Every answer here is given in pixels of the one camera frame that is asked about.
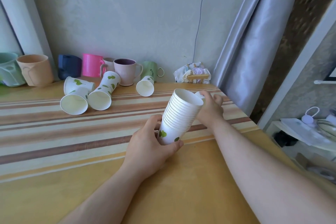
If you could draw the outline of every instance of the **forearm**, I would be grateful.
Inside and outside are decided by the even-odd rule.
[[[60,223],[121,223],[141,182],[141,177],[135,171],[121,167]]]
[[[235,182],[261,223],[332,223],[336,204],[310,180],[218,120],[213,132]]]

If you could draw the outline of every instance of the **hand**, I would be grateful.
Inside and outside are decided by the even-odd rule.
[[[170,145],[160,145],[154,130],[159,130],[158,121],[161,120],[161,114],[152,115],[144,127],[133,134],[126,150],[122,167],[134,171],[142,180],[158,171],[166,159],[183,146],[181,140]]]
[[[205,103],[197,115],[197,119],[207,128],[213,131],[213,126],[216,121],[223,121],[223,98],[215,94],[213,97],[206,91],[200,91],[200,94],[205,96]]]

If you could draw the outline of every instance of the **person's right arm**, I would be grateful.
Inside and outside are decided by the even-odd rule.
[[[225,162],[260,223],[336,223],[336,202],[292,168],[264,151],[223,118],[223,103],[202,91],[197,119],[212,130]]]

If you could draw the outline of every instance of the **person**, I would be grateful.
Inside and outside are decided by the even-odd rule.
[[[226,122],[221,96],[212,97],[207,91],[201,94],[205,104],[197,119],[212,131],[236,184],[260,223],[336,223],[333,198]],[[120,169],[61,223],[122,221],[142,181],[183,146],[181,140],[165,146],[158,143],[154,131],[159,129],[161,117],[151,116],[133,134]]]

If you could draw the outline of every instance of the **curtain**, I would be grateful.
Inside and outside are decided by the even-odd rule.
[[[211,83],[248,116],[271,68],[295,0],[244,0]]]

